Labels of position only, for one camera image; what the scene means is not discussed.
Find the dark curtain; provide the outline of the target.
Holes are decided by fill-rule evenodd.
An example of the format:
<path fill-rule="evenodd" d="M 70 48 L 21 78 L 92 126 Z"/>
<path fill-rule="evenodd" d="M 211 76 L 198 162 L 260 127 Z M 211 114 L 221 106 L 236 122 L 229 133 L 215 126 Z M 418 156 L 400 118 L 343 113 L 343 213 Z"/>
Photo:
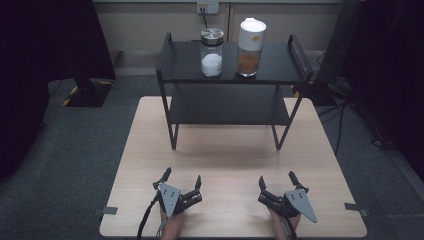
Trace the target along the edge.
<path fill-rule="evenodd" d="M 424 0 L 361 3 L 346 71 L 424 181 Z"/>
<path fill-rule="evenodd" d="M 0 0 L 0 180 L 36 138 L 51 81 L 114 78 L 93 0 Z"/>

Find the white lid jar brown contents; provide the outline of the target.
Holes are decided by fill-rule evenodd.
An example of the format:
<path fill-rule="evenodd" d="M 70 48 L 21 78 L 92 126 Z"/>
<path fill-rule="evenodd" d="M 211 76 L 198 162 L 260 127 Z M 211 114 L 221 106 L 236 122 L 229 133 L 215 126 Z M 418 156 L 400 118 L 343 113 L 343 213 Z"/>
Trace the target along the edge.
<path fill-rule="evenodd" d="M 244 77 L 256 74 L 267 26 L 255 18 L 246 18 L 240 24 L 238 38 L 237 73 Z"/>

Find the person's right hand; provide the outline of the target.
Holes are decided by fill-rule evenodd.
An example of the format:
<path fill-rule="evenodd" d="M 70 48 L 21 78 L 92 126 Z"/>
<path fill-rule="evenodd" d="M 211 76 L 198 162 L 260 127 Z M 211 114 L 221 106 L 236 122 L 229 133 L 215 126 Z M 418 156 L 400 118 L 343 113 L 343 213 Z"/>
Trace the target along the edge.
<path fill-rule="evenodd" d="M 296 229 L 301 215 L 290 218 L 288 221 L 274 212 L 272 209 L 269 210 L 272 221 L 272 228 L 275 234 L 276 240 L 293 240 L 291 236 L 288 235 L 288 221 L 292 224 L 293 229 Z"/>

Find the person's left hand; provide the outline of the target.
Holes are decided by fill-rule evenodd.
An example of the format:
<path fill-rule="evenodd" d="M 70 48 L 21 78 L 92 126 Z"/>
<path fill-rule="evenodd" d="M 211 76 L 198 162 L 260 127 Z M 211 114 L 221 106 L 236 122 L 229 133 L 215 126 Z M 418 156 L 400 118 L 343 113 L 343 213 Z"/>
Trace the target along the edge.
<path fill-rule="evenodd" d="M 161 210 L 160 216 L 161 221 L 166 221 L 165 226 L 161 230 L 160 240 L 177 240 L 185 222 L 185 215 L 180 213 L 168 219 L 166 213 Z"/>

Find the black two-tier shelf rack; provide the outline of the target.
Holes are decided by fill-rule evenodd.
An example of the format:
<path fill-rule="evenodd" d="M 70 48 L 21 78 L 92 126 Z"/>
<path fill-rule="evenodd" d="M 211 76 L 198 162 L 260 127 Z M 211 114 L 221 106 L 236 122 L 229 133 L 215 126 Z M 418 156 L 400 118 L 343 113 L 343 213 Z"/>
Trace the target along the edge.
<path fill-rule="evenodd" d="M 295 35 L 266 44 L 251 77 L 236 72 L 235 42 L 223 44 L 223 70 L 216 77 L 201 72 L 200 48 L 198 41 L 175 42 L 167 34 L 156 67 L 172 147 L 181 124 L 291 126 L 296 111 L 286 108 L 282 87 L 303 91 L 313 75 Z"/>

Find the black upright column stand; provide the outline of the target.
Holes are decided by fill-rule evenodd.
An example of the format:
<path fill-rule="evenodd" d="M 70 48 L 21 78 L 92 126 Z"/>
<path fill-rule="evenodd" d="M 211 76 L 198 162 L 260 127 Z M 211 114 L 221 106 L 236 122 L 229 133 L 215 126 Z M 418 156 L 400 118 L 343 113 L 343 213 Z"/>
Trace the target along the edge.
<path fill-rule="evenodd" d="M 311 80 L 313 72 L 309 60 L 297 44 L 294 57 L 299 60 L 300 72 L 306 76 L 302 86 L 293 87 L 300 100 L 310 99 L 315 106 L 339 106 L 334 97 L 348 98 L 351 94 L 352 87 L 340 74 L 365 1 L 342 1 L 332 36 L 314 80 Z"/>

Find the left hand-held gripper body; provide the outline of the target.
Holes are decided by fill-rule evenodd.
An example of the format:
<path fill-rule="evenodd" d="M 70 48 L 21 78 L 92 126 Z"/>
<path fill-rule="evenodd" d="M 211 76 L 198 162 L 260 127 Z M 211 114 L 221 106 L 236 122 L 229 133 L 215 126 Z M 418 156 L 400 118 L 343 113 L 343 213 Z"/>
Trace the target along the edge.
<path fill-rule="evenodd" d="M 193 189 L 182 194 L 180 189 L 163 182 L 156 184 L 154 188 L 159 193 L 160 206 L 167 217 L 178 215 L 202 201 L 200 190 Z"/>

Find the white wall outlet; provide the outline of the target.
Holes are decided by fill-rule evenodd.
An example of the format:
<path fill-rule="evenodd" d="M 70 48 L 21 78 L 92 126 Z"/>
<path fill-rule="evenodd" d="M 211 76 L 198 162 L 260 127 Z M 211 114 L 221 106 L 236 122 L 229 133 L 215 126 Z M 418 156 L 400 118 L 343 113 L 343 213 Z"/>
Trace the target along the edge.
<path fill-rule="evenodd" d="M 219 13 L 218 2 L 197 2 L 196 12 L 198 14 L 217 15 Z"/>

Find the silver lid jar white contents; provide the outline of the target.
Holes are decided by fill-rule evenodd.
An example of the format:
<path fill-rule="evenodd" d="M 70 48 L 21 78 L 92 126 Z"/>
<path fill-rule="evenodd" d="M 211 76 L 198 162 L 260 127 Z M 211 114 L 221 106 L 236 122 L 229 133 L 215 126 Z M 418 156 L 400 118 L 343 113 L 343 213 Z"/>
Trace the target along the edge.
<path fill-rule="evenodd" d="M 207 77 L 219 76 L 222 72 L 224 32 L 218 28 L 201 31 L 201 71 Z"/>

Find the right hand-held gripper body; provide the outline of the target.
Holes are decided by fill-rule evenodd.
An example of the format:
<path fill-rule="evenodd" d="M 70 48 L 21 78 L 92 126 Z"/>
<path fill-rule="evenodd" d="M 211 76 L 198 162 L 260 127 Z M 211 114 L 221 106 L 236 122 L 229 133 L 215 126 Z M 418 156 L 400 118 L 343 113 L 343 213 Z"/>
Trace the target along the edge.
<path fill-rule="evenodd" d="M 286 191 L 280 197 L 262 190 L 258 201 L 283 218 L 292 218 L 301 214 L 313 223 L 318 222 L 305 189 Z"/>

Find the black stand base yellow tape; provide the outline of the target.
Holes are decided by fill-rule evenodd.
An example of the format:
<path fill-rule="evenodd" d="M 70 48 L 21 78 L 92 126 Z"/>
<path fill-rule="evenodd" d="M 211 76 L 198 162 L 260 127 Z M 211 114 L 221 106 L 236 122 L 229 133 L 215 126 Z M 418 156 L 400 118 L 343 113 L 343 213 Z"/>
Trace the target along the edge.
<path fill-rule="evenodd" d="M 88 89 L 74 87 L 63 102 L 64 107 L 93 107 L 103 106 L 114 82 L 109 80 L 90 81 Z"/>

